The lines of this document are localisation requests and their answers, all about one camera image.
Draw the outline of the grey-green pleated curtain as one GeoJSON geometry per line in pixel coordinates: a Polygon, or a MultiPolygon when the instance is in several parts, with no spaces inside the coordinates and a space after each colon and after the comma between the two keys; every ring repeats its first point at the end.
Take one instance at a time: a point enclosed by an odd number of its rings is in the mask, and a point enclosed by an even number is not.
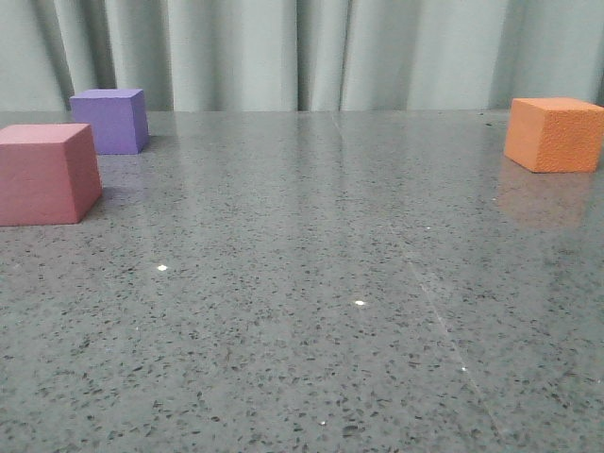
{"type": "Polygon", "coordinates": [[[599,1],[5,1],[1,108],[504,109],[603,100],[599,1]]]}

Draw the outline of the pink foam cube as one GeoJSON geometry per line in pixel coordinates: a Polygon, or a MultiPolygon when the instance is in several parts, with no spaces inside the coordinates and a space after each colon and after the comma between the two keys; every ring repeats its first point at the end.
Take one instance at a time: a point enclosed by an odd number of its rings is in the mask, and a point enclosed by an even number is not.
{"type": "Polygon", "coordinates": [[[12,125],[1,130],[1,224],[76,224],[102,194],[92,127],[12,125]]]}

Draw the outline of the purple foam cube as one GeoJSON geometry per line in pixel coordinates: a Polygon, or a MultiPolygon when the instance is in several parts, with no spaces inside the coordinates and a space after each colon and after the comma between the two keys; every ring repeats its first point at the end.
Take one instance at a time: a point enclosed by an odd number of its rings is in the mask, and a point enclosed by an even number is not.
{"type": "Polygon", "coordinates": [[[139,154],[149,141],[143,89],[92,89],[70,97],[76,123],[92,126],[99,155],[139,154]]]}

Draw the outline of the orange foam cube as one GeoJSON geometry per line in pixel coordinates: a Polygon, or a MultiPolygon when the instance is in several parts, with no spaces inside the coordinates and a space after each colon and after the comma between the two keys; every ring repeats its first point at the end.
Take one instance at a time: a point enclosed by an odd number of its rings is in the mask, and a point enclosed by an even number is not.
{"type": "Polygon", "coordinates": [[[504,156],[533,173],[592,173],[603,108],[570,97],[514,98],[504,156]]]}

